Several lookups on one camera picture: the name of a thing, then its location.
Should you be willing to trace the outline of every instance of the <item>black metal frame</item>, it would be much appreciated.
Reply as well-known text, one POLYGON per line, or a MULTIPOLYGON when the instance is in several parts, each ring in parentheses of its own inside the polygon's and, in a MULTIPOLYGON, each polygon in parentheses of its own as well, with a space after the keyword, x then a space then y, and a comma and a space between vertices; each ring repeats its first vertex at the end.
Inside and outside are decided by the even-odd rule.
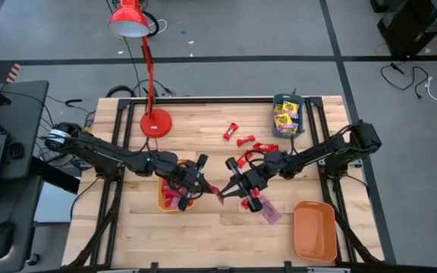
MULTIPOLYGON (((180 103, 187 103, 187 104, 197 104, 197 103, 272 103, 272 97, 271 96, 258 96, 258 97, 155 98, 154 103, 157 105, 160 105, 160 104, 161 105, 180 104, 180 103)), ((124 132, 124 141, 123 141, 123 147, 124 148, 128 147, 129 140, 130 140, 131 127, 132 127, 132 123, 133 123, 134 107, 136 105, 144 105, 144 104, 146 104, 145 98, 119 99, 118 110, 117 110, 116 118, 115 118, 114 132, 112 134, 112 143, 114 143, 114 144, 117 143, 119 129, 120 129, 120 125, 121 125, 121 117, 122 117, 124 109, 128 108, 127 122, 126 122, 126 128, 125 128, 125 132, 124 132)), ((307 108, 307 116, 308 116, 308 120, 310 122, 310 129, 311 129, 311 134, 312 134, 312 138, 313 138, 313 144, 316 145, 319 143, 319 136, 318 136, 318 131, 316 129, 316 121, 315 121, 314 115, 313 115, 313 106, 316 106, 318 108, 320 124, 322 126, 322 133, 323 133, 324 137, 325 138, 329 137, 329 130, 328 130, 327 122, 326 122, 326 116, 325 116, 325 110, 323 108, 322 98, 321 97, 305 98, 305 106, 307 108)), ((318 167, 319 167, 320 181, 321 181, 321 185, 322 185, 323 198, 327 199, 327 198, 329 198, 328 178, 325 175, 324 168, 320 165, 318 165, 318 167)), ((115 198, 120 199, 120 197, 121 197, 122 181, 124 181, 124 175, 118 181, 118 186, 116 187, 116 190, 115 190, 115 198)), ((102 221, 103 221, 104 214, 105 214, 105 208, 106 208, 107 203, 108 203, 108 190, 110 189, 110 181, 109 182, 106 181, 106 183, 108 184, 108 186, 107 187, 105 186, 104 191, 102 192, 102 199, 101 199, 101 203, 100 203, 100 207, 99 207, 97 227, 99 226, 99 223, 102 223, 102 221)), ((341 192, 341 186, 339 185, 339 183, 335 184, 335 182, 334 182, 334 185, 336 186, 335 195, 336 195, 336 199, 338 202, 339 212, 340 212, 341 216, 347 222, 347 212, 345 209, 343 194, 341 192)), ((109 267, 112 264, 112 254, 114 252, 114 242, 115 242, 115 235, 116 235, 116 230, 117 230, 117 228, 116 228, 117 221, 118 221, 118 213, 116 213, 116 215, 114 216, 114 218, 111 222, 109 235, 108 235, 108 244, 107 244, 106 253, 105 253, 105 265, 107 265, 109 267)), ((348 261, 356 262, 357 256, 355 254, 354 248, 352 247, 351 243, 348 241, 348 239, 346 237, 345 237, 345 241, 347 244, 348 261)), ((387 243, 389 245, 391 244, 390 241, 389 242, 381 242, 381 243, 382 244, 387 243)), ((96 265, 98 257, 99 257, 99 244, 93 250, 90 265, 96 265)), ((335 260, 335 263, 337 265, 340 265, 341 263, 343 263, 342 258, 341 258, 341 252, 340 252, 339 248, 338 248, 338 257, 335 260)), ((258 272, 258 271, 284 272, 285 267, 277 267, 277 268, 229 268, 228 270, 239 271, 239 272, 249 272, 249 271, 251 271, 251 272, 252 271, 254 271, 254 272, 258 272)), ((291 270, 292 271, 307 271, 307 267, 291 267, 291 270)), ((147 269, 140 268, 140 271, 147 271, 147 269)), ((180 272, 180 271, 211 272, 211 271, 214 271, 214 272, 217 272, 217 268, 174 268, 174 269, 167 269, 166 271, 173 271, 173 272, 175 272, 175 271, 176 272, 180 272)))

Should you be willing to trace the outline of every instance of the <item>gray floor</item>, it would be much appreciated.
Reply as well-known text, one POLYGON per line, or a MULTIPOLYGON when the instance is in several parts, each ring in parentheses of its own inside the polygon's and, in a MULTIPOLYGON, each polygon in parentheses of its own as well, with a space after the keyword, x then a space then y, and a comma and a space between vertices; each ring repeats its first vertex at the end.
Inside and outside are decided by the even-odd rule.
MULTIPOLYGON (((367 0, 327 3, 343 56, 372 56, 376 48, 388 55, 376 29, 380 15, 367 0)), ((149 0, 147 10, 168 21, 167 30, 151 39, 154 57, 333 55, 319 0, 149 0)), ((128 58, 125 44, 106 26, 109 15, 104 0, 7 0, 0 12, 0 60, 128 58)), ((131 39, 130 47, 141 57, 139 40, 131 39)), ((423 55, 437 55, 437 37, 426 48, 423 55)), ((374 123, 384 143, 372 161, 397 262, 437 266, 437 102, 422 86, 422 100, 412 88, 389 86, 379 73, 387 64, 345 67, 360 117, 374 123)), ((410 75, 414 65, 434 78, 437 96, 437 61, 401 68, 410 75)), ((145 66, 137 66, 146 78, 145 66)), ((397 84, 410 79, 390 70, 386 75, 397 84)), ((155 76, 179 96, 274 95, 295 87, 301 95, 344 95, 337 66, 327 61, 167 63, 156 64, 155 76)), ((27 65, 17 80, 48 80, 50 96, 82 98, 88 109, 113 86, 136 84, 131 64, 27 65)), ((47 106, 55 122, 83 123, 81 111, 51 100, 47 106)), ((43 240, 48 234, 37 235, 43 240)), ((55 236, 60 239, 46 245, 62 249, 65 232, 55 236)), ((50 253, 44 246, 34 247, 50 253)), ((58 266, 55 253, 35 270, 58 266)))

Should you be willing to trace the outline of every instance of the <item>wooden table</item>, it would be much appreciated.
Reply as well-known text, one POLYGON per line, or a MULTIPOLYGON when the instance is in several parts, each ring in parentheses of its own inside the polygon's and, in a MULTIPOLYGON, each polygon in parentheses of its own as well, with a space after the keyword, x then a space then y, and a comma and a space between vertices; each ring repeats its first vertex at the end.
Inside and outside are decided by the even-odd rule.
MULTIPOLYGON (((324 96, 325 113, 330 134, 348 123, 340 96, 324 96)), ((110 141, 117 109, 117 99, 100 99, 93 126, 94 134, 110 141)), ((251 144, 237 147, 236 140, 253 134, 262 143, 276 143, 289 150, 289 140, 281 140, 271 133, 271 105, 269 103, 175 104, 159 105, 173 118, 171 132, 155 141, 153 148, 175 152, 178 158, 196 160, 201 153, 209 160, 203 172, 206 179, 218 188, 228 182, 231 172, 225 166, 228 157, 239 157, 251 144), (232 140, 222 135, 231 122, 240 126, 232 140)), ((316 127, 322 141, 318 112, 314 110, 316 127)), ((139 127, 143 105, 134 109, 130 150, 139 149, 145 140, 139 127)), ((126 114, 123 115, 119 144, 122 144, 126 114)), ((298 152, 313 145, 306 110, 303 107, 305 132, 295 140, 298 152)), ((360 168, 349 169, 349 174, 363 179, 360 168)), ((86 171, 79 192, 95 180, 94 171, 86 171)), ((162 212, 156 205, 157 177, 138 177, 126 171, 124 190, 118 218, 113 268, 149 268, 159 262, 160 268, 282 267, 284 261, 293 266, 332 265, 300 258, 293 248, 292 212, 300 201, 322 201, 319 172, 309 165, 293 180, 274 177, 263 194, 282 213, 274 225, 261 214, 242 209, 238 198, 225 200, 222 206, 215 196, 205 195, 186 212, 162 212)), ((350 178, 341 181, 348 218, 352 229, 369 251, 382 259, 382 249, 374 222, 366 188, 350 178)), ((96 227, 96 216, 102 192, 98 182, 78 200, 68 234, 62 264, 67 265, 83 249, 96 227)), ((344 238, 337 227, 342 257, 347 260, 344 238)), ((107 236, 102 237, 99 261, 103 262, 107 236)))

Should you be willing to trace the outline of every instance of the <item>black desk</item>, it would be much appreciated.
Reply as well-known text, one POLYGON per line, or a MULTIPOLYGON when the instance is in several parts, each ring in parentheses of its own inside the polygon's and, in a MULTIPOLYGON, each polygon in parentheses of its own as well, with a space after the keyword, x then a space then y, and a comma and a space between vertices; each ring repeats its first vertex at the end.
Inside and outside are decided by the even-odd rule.
MULTIPOLYGON (((32 96, 45 102, 48 86, 49 83, 44 80, 12 83, 5 86, 4 91, 32 96)), ((4 179, 0 180, 0 223, 8 220, 13 207, 10 221, 15 223, 14 244, 10 253, 0 259, 0 272, 15 272, 23 268, 30 254, 33 218, 42 182, 48 181, 76 193, 79 180, 33 157, 43 105, 25 96, 8 93, 5 93, 5 96, 12 103, 9 106, 0 106, 0 125, 10 133, 10 143, 22 143, 25 150, 25 157, 22 159, 6 159, 7 163, 1 175, 4 179)))

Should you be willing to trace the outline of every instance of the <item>computer mouse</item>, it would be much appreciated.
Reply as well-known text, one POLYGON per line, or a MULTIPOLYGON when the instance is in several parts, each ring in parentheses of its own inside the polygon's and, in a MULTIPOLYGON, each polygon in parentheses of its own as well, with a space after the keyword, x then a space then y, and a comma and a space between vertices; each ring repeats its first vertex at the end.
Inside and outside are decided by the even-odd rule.
POLYGON ((9 221, 0 223, 0 258, 6 256, 13 245, 14 224, 9 221))

